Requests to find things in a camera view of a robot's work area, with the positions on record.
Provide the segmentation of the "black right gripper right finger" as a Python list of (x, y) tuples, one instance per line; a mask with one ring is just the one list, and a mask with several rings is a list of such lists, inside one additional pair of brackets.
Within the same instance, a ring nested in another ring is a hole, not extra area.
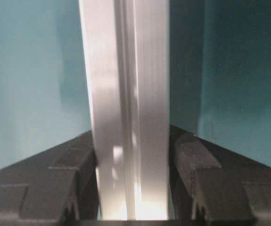
[(271, 226), (271, 167), (170, 127), (175, 217), (197, 226)]

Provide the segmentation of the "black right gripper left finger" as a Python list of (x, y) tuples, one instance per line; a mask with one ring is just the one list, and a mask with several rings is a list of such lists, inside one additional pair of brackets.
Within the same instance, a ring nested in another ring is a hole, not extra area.
[(0, 169), (0, 226), (67, 226), (95, 219), (92, 133)]

